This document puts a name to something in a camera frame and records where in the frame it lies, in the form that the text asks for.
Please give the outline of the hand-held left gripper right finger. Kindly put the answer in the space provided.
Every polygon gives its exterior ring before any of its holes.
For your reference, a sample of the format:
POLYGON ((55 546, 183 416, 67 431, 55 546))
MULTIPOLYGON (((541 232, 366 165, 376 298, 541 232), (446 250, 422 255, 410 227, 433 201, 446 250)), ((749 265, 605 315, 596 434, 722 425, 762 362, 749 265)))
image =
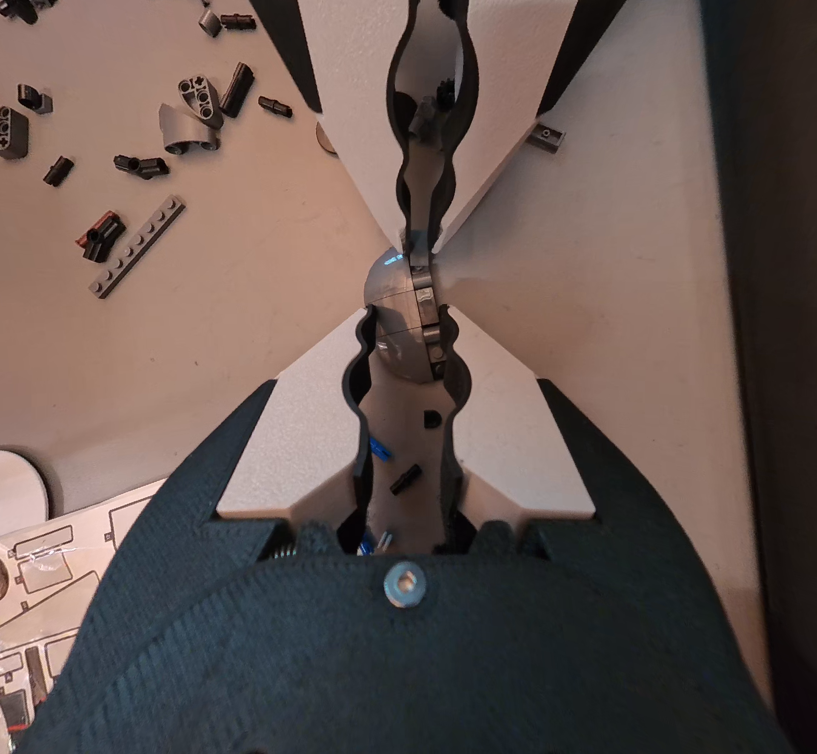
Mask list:
POLYGON ((534 372, 455 307, 440 309, 444 552, 464 553, 485 524, 520 538, 531 521, 590 520, 596 508, 534 372))

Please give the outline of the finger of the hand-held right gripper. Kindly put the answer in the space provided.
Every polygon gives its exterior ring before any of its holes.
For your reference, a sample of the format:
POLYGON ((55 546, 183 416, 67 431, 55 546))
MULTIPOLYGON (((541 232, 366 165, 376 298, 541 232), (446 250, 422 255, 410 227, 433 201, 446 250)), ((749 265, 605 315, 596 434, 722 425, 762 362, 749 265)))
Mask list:
POLYGON ((411 218, 408 143, 394 108, 395 78, 419 0, 297 0, 318 90, 319 116, 346 172, 395 249, 411 218))
POLYGON ((457 233, 534 127, 578 0, 450 0, 460 85, 441 132, 430 249, 457 233))

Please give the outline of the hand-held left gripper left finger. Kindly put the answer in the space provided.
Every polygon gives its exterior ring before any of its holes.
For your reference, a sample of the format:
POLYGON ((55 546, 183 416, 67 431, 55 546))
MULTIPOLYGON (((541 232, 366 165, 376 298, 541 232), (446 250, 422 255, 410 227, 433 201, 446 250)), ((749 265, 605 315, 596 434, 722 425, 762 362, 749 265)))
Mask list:
POLYGON ((217 505, 225 519, 281 518, 336 530, 356 553, 373 494, 370 430, 374 307, 357 310, 277 377, 217 505))

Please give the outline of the dark grey domed lego assembly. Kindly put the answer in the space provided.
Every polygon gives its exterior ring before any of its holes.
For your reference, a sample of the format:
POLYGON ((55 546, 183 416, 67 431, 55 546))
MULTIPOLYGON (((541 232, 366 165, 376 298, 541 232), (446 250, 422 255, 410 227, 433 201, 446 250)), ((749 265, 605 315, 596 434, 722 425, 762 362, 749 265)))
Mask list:
POLYGON ((363 299, 376 311, 376 350, 383 365, 417 384, 442 380, 446 356, 429 267, 414 267, 408 255, 390 248, 374 261, 363 299))

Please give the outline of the dark grey lego plate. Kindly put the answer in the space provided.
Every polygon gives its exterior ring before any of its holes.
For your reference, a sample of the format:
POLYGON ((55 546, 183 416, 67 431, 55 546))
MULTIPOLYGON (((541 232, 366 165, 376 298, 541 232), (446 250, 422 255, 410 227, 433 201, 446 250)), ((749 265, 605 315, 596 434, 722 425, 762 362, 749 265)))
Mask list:
POLYGON ((526 143, 552 155, 556 155, 565 137, 566 134, 559 129, 542 123, 536 123, 526 137, 526 143))

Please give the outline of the black lego tube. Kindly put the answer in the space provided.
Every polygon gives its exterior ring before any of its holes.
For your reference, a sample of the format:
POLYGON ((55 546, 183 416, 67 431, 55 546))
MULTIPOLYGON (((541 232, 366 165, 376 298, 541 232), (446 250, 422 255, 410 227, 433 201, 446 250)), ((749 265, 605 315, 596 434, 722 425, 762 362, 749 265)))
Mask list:
POLYGON ((225 116, 231 119, 238 117, 254 81, 255 75, 251 67, 246 63, 239 63, 229 86, 220 97, 220 109, 225 116))

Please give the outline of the small dark grey lego block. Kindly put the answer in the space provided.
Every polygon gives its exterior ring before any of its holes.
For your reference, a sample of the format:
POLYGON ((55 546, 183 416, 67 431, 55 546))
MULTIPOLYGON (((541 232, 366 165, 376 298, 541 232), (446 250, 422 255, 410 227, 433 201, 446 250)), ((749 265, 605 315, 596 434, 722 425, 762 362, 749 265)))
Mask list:
POLYGON ((447 119, 445 111, 433 96, 425 96, 417 105, 408 135, 417 144, 433 150, 442 147, 442 129, 447 119))

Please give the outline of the grey triangular lego liftarm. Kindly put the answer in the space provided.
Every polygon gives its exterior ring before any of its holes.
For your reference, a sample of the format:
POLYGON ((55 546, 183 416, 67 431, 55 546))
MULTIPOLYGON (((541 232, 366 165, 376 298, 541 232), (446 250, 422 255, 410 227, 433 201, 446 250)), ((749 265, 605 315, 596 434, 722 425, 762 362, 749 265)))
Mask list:
POLYGON ((204 75, 195 75, 178 83, 178 92, 195 116, 206 126, 220 130, 224 116, 215 87, 204 75))

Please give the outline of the light grey curved lego panel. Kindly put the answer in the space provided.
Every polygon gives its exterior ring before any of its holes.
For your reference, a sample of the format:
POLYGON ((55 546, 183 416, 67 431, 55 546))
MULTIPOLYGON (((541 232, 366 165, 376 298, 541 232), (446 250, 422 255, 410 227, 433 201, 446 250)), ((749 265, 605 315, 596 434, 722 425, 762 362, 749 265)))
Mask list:
POLYGON ((163 148, 168 154, 181 156, 190 147, 196 146, 205 151, 217 151, 220 148, 218 131, 205 125, 189 111, 162 103, 158 108, 158 123, 163 136, 163 148))

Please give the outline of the black angled lego connector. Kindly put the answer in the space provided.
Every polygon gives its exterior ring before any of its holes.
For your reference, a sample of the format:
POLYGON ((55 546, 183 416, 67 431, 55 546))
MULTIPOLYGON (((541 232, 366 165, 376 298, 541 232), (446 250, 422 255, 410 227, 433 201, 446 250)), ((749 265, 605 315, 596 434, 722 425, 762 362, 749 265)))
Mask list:
POLYGON ((134 175, 143 180, 151 180, 155 177, 170 174, 168 164, 161 157, 140 159, 138 157, 117 155, 113 157, 113 163, 118 171, 134 175))

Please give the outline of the long grey studded lego plate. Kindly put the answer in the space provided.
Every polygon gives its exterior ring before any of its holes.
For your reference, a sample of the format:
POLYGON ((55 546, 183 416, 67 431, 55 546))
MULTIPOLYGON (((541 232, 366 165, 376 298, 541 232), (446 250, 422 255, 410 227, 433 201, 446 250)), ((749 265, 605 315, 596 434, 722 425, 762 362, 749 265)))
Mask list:
POLYGON ((97 299, 106 299, 185 210, 185 202, 170 194, 146 222, 105 261, 88 286, 97 299))

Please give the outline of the dark grey lego beam block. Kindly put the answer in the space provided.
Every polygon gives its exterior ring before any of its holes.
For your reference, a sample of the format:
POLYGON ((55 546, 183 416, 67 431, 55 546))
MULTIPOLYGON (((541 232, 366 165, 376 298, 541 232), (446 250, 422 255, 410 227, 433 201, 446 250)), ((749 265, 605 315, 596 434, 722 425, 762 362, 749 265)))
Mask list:
POLYGON ((0 157, 4 160, 23 159, 29 152, 29 120, 11 108, 1 106, 0 157))

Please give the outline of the black and red lego connector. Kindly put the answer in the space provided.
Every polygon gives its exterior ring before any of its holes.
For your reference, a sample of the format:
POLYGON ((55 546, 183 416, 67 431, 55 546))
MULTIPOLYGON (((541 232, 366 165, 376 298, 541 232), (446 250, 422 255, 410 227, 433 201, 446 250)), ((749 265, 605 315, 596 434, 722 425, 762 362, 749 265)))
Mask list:
POLYGON ((83 258, 89 262, 105 262, 117 239, 126 230, 118 213, 108 211, 88 228, 75 243, 83 250, 83 258))

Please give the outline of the sticker sheet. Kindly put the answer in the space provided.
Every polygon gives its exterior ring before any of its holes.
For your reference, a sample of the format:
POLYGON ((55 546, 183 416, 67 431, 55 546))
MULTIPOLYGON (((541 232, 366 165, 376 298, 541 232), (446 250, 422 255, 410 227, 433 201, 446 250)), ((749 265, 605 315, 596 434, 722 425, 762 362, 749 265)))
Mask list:
POLYGON ((2 536, 2 752, 34 721, 106 568, 164 482, 2 536))

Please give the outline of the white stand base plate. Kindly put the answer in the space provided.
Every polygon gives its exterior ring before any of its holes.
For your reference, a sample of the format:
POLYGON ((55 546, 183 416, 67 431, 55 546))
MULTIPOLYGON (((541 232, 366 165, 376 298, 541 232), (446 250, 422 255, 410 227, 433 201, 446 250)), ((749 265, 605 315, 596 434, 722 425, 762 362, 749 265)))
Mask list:
POLYGON ((1 535, 48 519, 49 500, 42 475, 21 454, 1 450, 1 535))

